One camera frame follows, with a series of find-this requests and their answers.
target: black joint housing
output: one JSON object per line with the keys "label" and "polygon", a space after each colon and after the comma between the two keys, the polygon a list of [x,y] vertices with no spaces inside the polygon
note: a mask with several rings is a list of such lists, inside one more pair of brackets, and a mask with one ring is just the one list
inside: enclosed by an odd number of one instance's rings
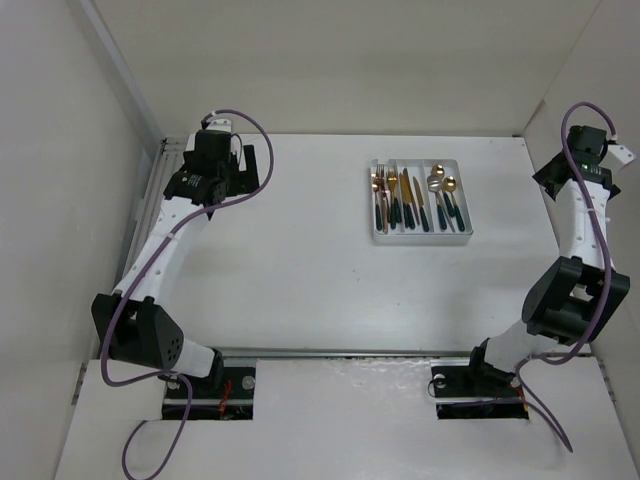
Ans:
{"label": "black joint housing", "polygon": [[[573,126],[569,130],[567,144],[585,181],[602,185],[609,190],[609,198],[620,193],[620,189],[613,184],[611,170],[598,166],[607,152],[606,131],[589,126]],[[536,172],[533,179],[555,200],[564,184],[576,178],[564,152],[560,152]]]}
{"label": "black joint housing", "polygon": [[[98,294],[91,305],[91,314],[104,342],[111,317],[120,303],[120,295]],[[114,360],[171,370],[178,361],[184,335],[165,310],[147,297],[142,302],[129,300],[118,319],[109,346]]]}
{"label": "black joint housing", "polygon": [[188,198],[194,205],[209,207],[227,197],[254,192],[259,187],[255,150],[247,145],[243,151],[246,169],[241,171],[238,158],[231,153],[231,134],[200,130],[194,149],[184,152],[184,164],[165,188],[165,199]]}
{"label": "black joint housing", "polygon": [[[604,283],[604,272],[584,265],[576,257],[560,257],[536,282],[522,307],[522,320],[531,335],[557,339],[563,345],[577,342],[589,326]],[[572,296],[583,285],[589,300]],[[596,339],[629,292],[630,280],[617,272],[611,274],[611,288],[604,311],[589,342]]]}

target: knife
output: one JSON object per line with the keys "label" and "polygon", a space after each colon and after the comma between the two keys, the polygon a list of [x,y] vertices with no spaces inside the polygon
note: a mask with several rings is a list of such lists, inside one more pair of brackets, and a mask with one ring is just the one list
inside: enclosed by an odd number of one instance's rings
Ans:
{"label": "knife", "polygon": [[413,207],[413,213],[416,215],[416,222],[420,225],[420,217],[418,215],[418,208],[416,207],[416,201],[413,198],[413,192],[411,191],[411,183],[409,183],[409,172],[405,168],[402,171],[402,176],[404,177],[405,182],[407,183],[407,190],[409,190],[409,196],[411,197],[411,206]]}
{"label": "knife", "polygon": [[420,182],[416,177],[413,177],[413,186],[416,189],[416,198],[418,199],[418,206],[420,207],[420,218],[422,219],[422,230],[429,231],[429,222],[427,222],[427,215],[424,213],[424,199],[422,198],[422,191],[420,190]]}
{"label": "knife", "polygon": [[409,206],[409,198],[411,197],[411,189],[409,188],[409,182],[400,175],[400,190],[402,191],[402,210],[404,212],[404,227],[416,228],[416,223],[413,220],[413,214],[411,213],[411,207]]}

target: gold fork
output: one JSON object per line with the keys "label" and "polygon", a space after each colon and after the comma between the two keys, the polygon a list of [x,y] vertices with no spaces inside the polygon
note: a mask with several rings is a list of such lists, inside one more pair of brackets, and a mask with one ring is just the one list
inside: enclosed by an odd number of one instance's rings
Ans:
{"label": "gold fork", "polygon": [[378,184],[378,191],[382,195],[382,230],[384,233],[389,233],[389,202],[384,186],[384,165],[378,165],[376,168],[376,183]]}
{"label": "gold fork", "polygon": [[400,204],[398,204],[398,199],[396,198],[396,184],[398,183],[398,177],[396,175],[396,168],[389,167],[387,171],[387,183],[389,184],[389,190],[391,192],[391,205],[389,209],[390,213],[390,222],[391,229],[395,230],[396,223],[402,222],[402,217],[400,216]]}

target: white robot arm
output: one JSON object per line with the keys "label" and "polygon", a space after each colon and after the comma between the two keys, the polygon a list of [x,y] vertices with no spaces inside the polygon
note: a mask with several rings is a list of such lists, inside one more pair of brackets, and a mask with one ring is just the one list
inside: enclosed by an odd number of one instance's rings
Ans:
{"label": "white robot arm", "polygon": [[246,170],[240,171],[240,153],[232,151],[231,137],[231,121],[208,117],[203,121],[202,130],[189,136],[184,164],[164,191],[160,213],[140,255],[111,295],[96,296],[91,312],[100,340],[104,341],[122,293],[132,286],[160,244],[170,238],[166,248],[154,259],[152,269],[133,290],[118,319],[109,346],[111,358],[210,378],[214,382],[221,378],[223,361],[219,352],[185,338],[162,305],[169,298],[187,253],[211,215],[195,216],[182,228],[175,227],[203,207],[219,204],[230,196],[252,193],[259,187],[253,146],[244,147]]}
{"label": "white robot arm", "polygon": [[[569,135],[572,155],[583,172],[606,239],[606,205],[619,193],[612,183],[612,174],[634,161],[635,155],[623,145],[606,143],[601,153],[604,138],[602,130],[591,127],[573,127]],[[476,358],[472,361],[485,372],[503,372],[510,376],[521,360],[549,352],[559,344],[575,343],[592,316],[604,261],[579,185],[566,176],[563,162],[564,156],[559,154],[534,176],[556,201],[560,257],[529,292],[522,319],[474,351]],[[628,290],[629,278],[614,271],[605,312],[590,341],[604,327]]]}

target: table surface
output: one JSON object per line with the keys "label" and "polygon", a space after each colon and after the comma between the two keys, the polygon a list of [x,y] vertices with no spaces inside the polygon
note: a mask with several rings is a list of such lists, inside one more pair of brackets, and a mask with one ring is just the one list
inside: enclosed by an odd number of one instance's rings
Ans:
{"label": "table surface", "polygon": [[[243,139],[256,146],[264,176],[264,142]],[[166,305],[199,343],[469,351],[520,318],[527,292],[557,258],[521,138],[272,140],[271,183],[255,199],[214,215]],[[469,244],[374,244],[372,159],[457,160],[474,226]]]}
{"label": "table surface", "polygon": [[[110,362],[112,376],[141,368]],[[638,480],[595,358],[523,376],[569,436],[568,453],[537,414],[437,420],[426,359],[259,361],[254,420],[192,421],[158,480]],[[125,440],[160,417],[163,382],[110,388],[89,364],[56,480],[124,479]],[[147,478],[176,421],[145,425],[128,464]]]}

